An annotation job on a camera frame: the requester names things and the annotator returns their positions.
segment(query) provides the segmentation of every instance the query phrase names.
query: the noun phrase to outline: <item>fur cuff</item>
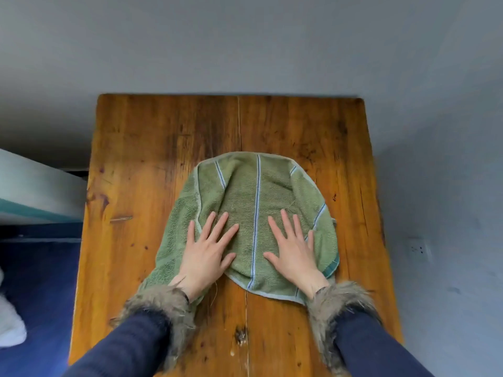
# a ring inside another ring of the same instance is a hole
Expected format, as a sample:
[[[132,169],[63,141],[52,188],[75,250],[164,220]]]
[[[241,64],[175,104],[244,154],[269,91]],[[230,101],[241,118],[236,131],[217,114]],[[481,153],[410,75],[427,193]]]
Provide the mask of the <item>fur cuff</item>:
[[[359,308],[381,322],[368,292],[352,281],[330,284],[307,303],[309,321],[321,358],[330,371],[339,376],[348,373],[339,350],[334,346],[337,316]]]
[[[158,372],[174,368],[178,357],[185,350],[196,326],[194,314],[190,311],[188,300],[182,290],[176,286],[154,285],[137,292],[124,304],[124,308],[112,325],[116,327],[132,314],[141,310],[163,312],[171,322],[171,342],[166,359]]]

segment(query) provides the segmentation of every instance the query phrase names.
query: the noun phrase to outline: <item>green towel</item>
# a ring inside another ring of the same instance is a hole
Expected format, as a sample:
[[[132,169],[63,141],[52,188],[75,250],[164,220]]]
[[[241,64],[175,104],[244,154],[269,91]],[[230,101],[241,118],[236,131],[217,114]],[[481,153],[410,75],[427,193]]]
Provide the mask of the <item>green towel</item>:
[[[267,216],[271,215],[284,233],[281,209],[286,209],[290,217],[298,214],[306,238],[314,229],[318,269],[326,278],[331,276],[339,263],[336,231],[313,180],[292,159],[231,152],[202,161],[189,175],[168,219],[155,269],[140,289],[171,281],[182,261],[189,222],[196,222],[197,239],[214,210],[217,216],[229,212],[222,233],[239,223],[239,231],[226,250],[237,254],[227,276],[258,295],[304,304],[303,294],[262,256],[266,251],[279,255]]]

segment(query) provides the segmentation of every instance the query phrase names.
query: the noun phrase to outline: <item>electrical socket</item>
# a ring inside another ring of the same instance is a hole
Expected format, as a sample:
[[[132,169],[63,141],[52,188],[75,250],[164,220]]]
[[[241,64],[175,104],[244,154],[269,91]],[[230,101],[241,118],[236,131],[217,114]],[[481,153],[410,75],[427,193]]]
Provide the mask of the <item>electrical socket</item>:
[[[416,261],[431,262],[431,250],[426,240],[421,237],[408,237],[406,241],[407,255]]]

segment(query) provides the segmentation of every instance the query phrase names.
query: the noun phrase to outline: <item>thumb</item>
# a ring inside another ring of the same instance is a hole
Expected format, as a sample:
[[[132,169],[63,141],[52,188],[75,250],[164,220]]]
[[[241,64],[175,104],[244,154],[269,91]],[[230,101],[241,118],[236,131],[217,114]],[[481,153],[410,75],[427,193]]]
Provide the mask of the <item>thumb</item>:
[[[267,259],[277,271],[279,271],[278,268],[280,266],[280,258],[270,252],[265,252],[264,258]]]
[[[225,258],[223,258],[222,263],[220,264],[220,269],[222,270],[222,272],[229,268],[234,258],[236,258],[236,253],[229,253],[225,256]]]

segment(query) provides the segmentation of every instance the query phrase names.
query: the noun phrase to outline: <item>wood grain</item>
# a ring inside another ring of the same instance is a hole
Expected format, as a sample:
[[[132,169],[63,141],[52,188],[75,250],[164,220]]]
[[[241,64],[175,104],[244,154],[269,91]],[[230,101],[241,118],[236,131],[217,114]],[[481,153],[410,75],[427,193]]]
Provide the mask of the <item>wood grain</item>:
[[[337,219],[337,279],[373,293],[401,341],[361,99],[102,95],[90,178],[70,362],[106,336],[110,318],[154,267],[167,217],[201,160],[230,151],[295,159]],[[201,303],[199,331],[172,375],[330,375],[305,309],[246,293],[227,278]],[[248,333],[237,344],[236,330]]]
[[[293,158],[317,183],[337,219],[338,280],[373,291],[386,329],[401,340],[363,101],[246,96],[239,111],[243,151]],[[330,375],[302,307],[249,293],[248,332],[250,376]]]
[[[236,97],[102,95],[96,112],[70,362],[109,333],[110,318],[153,269],[194,166],[240,149]],[[226,375],[246,375],[248,346],[234,340],[245,327],[245,292],[226,279],[215,291],[201,303],[200,330],[173,375],[216,374],[223,362]]]

